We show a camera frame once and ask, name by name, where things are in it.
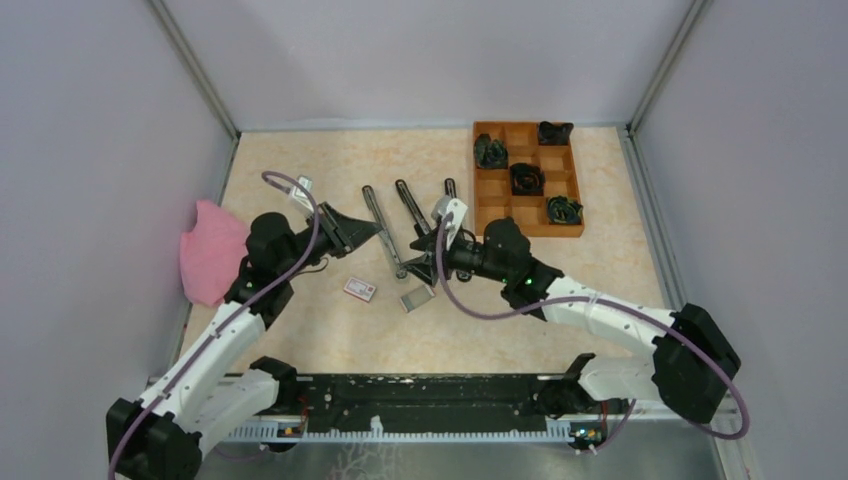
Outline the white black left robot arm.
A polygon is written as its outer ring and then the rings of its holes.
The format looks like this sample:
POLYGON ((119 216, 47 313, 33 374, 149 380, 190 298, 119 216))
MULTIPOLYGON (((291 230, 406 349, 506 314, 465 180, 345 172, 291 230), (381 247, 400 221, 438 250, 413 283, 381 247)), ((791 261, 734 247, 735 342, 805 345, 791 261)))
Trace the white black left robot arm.
POLYGON ((326 202, 299 233, 281 213, 258 216, 237 277, 202 337, 138 399, 120 398, 108 410, 108 478, 192 479, 210 451, 249 417, 268 408, 292 411, 300 388, 294 368, 281 361, 263 359, 230 387, 217 386, 291 300, 295 275, 324 257, 345 257, 381 230, 326 202))

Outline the red white staple box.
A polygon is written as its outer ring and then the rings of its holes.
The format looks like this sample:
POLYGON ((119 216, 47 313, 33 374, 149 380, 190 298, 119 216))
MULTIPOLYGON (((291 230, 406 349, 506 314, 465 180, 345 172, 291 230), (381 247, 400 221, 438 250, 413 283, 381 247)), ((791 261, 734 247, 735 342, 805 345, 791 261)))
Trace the red white staple box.
POLYGON ((356 299, 370 303, 376 293, 376 287, 364 280, 350 277, 346 281, 343 291, 356 299))

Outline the grey silver stapler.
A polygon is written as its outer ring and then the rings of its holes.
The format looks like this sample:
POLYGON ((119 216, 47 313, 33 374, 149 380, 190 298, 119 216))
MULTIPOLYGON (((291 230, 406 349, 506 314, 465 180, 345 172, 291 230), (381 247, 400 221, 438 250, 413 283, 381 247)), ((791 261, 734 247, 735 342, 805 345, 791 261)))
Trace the grey silver stapler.
POLYGON ((375 190, 371 185, 365 185, 362 187, 361 191, 366 207, 372 214, 374 221, 381 227, 381 231, 378 233, 378 236, 383 244, 391 269, 397 279, 405 280, 408 272, 403 267, 403 261, 400 258, 398 249, 389 231, 388 223, 378 204, 375 190))

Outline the staple box tray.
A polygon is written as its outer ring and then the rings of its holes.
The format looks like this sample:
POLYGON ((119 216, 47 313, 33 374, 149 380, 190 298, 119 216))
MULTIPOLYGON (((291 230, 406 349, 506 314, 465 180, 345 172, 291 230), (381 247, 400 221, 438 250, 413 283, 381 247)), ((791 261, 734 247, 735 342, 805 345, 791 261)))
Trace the staple box tray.
POLYGON ((400 304, 405 313, 410 313, 436 296, 435 291, 429 285, 420 285, 400 297, 400 304))

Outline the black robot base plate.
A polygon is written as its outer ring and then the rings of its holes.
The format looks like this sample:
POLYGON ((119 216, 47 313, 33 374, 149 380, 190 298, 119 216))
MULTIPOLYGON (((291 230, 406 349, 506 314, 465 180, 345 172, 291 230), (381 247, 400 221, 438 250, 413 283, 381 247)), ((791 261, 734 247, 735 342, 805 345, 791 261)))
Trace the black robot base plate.
POLYGON ((300 374, 262 357, 279 381, 272 405, 242 426, 274 451, 298 444, 527 443, 600 448, 626 399, 592 400, 576 374, 300 374))

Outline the black stapler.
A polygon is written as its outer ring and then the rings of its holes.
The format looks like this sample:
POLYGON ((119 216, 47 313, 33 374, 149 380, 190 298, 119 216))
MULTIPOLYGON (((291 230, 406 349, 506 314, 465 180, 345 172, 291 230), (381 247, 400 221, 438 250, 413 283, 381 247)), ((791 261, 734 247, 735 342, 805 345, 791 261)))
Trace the black stapler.
MULTIPOLYGON (((444 185, 444 192, 445 192, 446 195, 450 196, 451 198, 457 198, 458 197, 456 183, 455 183, 455 180, 453 178, 450 178, 450 177, 446 178, 443 182, 443 185, 444 185)), ((466 229, 465 227, 460 228, 460 237, 465 239, 465 240, 468 240, 468 241, 474 241, 476 239, 475 235, 471 231, 466 229)), ((459 282, 467 283, 467 282, 470 282, 471 279, 472 279, 472 274, 470 272, 456 270, 455 273, 456 273, 456 278, 459 282)))
POLYGON ((431 237, 432 227, 429 221, 425 218, 423 211, 416 202, 408 184, 403 179, 395 181, 395 189, 400 197, 401 202, 412 218, 414 230, 419 238, 431 237))

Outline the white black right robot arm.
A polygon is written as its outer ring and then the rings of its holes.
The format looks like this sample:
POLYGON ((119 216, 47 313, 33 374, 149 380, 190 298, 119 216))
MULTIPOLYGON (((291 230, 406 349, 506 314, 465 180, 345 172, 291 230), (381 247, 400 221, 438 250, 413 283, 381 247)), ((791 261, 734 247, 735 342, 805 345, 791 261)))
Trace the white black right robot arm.
POLYGON ((653 400, 707 425, 726 395, 738 393, 733 379, 741 360, 706 309, 650 308, 582 285, 534 257, 510 217, 490 222, 483 241, 434 229, 410 247, 422 254, 411 269, 429 284, 448 280, 452 271, 497 281, 510 306, 507 317, 581 328, 630 351, 628 358, 587 354, 574 363, 563 398, 576 412, 608 399, 653 400))

